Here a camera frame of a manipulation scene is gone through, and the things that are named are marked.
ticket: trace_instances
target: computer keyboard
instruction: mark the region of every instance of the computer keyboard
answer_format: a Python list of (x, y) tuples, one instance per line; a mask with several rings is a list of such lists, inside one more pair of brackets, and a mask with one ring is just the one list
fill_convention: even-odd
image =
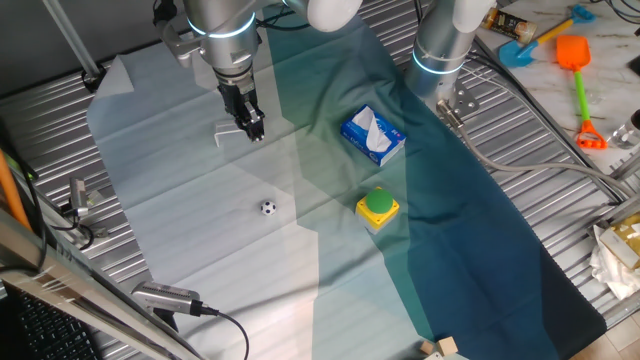
[(34, 360), (102, 360), (86, 324), (21, 290), (6, 287)]

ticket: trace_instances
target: yellow toy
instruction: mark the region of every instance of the yellow toy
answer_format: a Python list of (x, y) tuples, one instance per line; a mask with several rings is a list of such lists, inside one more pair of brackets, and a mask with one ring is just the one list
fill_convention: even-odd
[(387, 190), (377, 187), (358, 201), (356, 215), (363, 220), (367, 230), (375, 235), (393, 220), (399, 209), (400, 205), (393, 196)]

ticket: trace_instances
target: green handle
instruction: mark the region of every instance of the green handle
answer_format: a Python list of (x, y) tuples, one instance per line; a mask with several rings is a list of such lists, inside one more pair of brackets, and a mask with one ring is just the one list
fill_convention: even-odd
[(576, 71), (573, 73), (576, 79), (576, 92), (578, 93), (578, 101), (580, 102), (580, 112), (582, 113), (582, 121), (590, 120), (589, 106), (587, 105), (587, 94), (584, 91), (584, 83), (582, 82), (582, 73)]

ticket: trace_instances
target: blue light ring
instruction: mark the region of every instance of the blue light ring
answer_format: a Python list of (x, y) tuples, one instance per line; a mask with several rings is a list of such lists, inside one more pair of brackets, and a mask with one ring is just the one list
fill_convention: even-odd
[(452, 74), (458, 70), (460, 70), (462, 68), (462, 65), (464, 65), (464, 62), (462, 64), (460, 64), (460, 66), (458, 66), (457, 68), (453, 69), (453, 70), (446, 70), (446, 71), (439, 71), (439, 70), (433, 70), (433, 69), (429, 69), (428, 67), (424, 66), (420, 60), (418, 60), (418, 57), (416, 56), (416, 52), (413, 52), (413, 60), (415, 60), (416, 64), (418, 64), (418, 66), (420, 66), (420, 68), (422, 68), (422, 70), (430, 72), (432, 74), (436, 74), (436, 75), (447, 75), (447, 74)]
[[(228, 32), (228, 33), (222, 33), (222, 34), (209, 34), (208, 36), (210, 38), (214, 38), (214, 39), (226, 39), (226, 38), (230, 38), (230, 37), (236, 36), (238, 34), (243, 33), (248, 28), (250, 28), (251, 25), (253, 25), (255, 20), (256, 20), (256, 13), (253, 13), (253, 15), (251, 15), (251, 19), (249, 19), (249, 21), (247, 21), (246, 24), (242, 25), (242, 27), (240, 29), (234, 30), (234, 31), (231, 31), (231, 32)], [(202, 31), (202, 30), (198, 29), (195, 25), (193, 25), (189, 18), (187, 18), (187, 21), (189, 22), (189, 26), (191, 26), (191, 29), (193, 29), (193, 31), (195, 31), (196, 33), (198, 33), (200, 35), (203, 35), (203, 36), (207, 35), (207, 33), (205, 31)]]

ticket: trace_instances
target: blue tissue box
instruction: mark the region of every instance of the blue tissue box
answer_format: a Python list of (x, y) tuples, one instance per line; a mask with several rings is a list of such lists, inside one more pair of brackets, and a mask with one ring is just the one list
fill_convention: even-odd
[(367, 148), (367, 135), (369, 134), (369, 130), (365, 130), (353, 122), (353, 119), (366, 108), (371, 109), (368, 105), (364, 105), (360, 108), (360, 110), (356, 111), (356, 113), (353, 114), (353, 116), (350, 117), (349, 120), (342, 123), (340, 132), (342, 133), (342, 136), (349, 140), (349, 142), (352, 143), (355, 147), (360, 149), (360, 151), (362, 151), (363, 154), (367, 155), (369, 159), (378, 164), (378, 166), (382, 166), (404, 146), (404, 141), (407, 137), (404, 136), (404, 134), (402, 134), (400, 131), (398, 131), (393, 125), (391, 125), (390, 122), (385, 120), (385, 118), (383, 118), (375, 110), (371, 109), (376, 118), (378, 129), (380, 129), (380, 131), (391, 141), (391, 145), (389, 145), (387, 150), (383, 152), (369, 150)]

